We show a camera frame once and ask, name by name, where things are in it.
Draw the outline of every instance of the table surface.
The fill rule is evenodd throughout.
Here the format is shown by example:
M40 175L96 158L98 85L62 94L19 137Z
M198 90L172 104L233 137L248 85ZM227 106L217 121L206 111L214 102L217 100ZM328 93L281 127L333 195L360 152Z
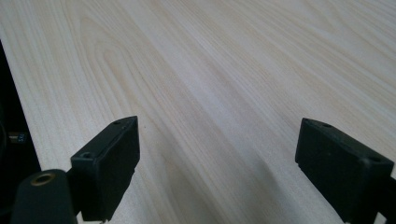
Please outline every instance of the table surface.
M394 0L4 0L0 22L43 169L139 117L112 223L342 223L294 162L302 118L396 161Z

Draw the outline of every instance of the wood grain surface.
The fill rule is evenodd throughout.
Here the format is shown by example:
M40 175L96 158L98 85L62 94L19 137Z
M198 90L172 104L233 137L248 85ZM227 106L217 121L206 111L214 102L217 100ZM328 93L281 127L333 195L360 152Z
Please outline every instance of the wood grain surface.
M394 0L2 0L0 22L43 169L139 117L111 223L342 223L294 162L302 118L396 161Z

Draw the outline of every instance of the black floor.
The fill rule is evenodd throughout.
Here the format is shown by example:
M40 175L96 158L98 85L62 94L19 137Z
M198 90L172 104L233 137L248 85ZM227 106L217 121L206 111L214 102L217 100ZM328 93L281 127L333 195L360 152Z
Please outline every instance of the black floor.
M0 47L0 223L8 223L19 183L40 166L1 43Z

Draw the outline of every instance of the wood grain pattern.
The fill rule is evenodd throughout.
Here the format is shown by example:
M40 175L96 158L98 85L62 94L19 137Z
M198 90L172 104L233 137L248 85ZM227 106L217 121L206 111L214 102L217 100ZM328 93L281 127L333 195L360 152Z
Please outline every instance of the wood grain pattern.
M342 223L294 162L303 117L396 161L393 0L4 0L0 22L43 169L139 117L112 223Z

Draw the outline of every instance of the light wood tabletop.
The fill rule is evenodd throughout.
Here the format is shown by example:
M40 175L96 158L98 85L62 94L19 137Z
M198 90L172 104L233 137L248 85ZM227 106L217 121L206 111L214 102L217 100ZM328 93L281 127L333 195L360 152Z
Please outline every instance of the light wood tabletop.
M294 161L302 118L396 161L394 0L2 0L0 22L43 169L138 116L111 223L342 223Z

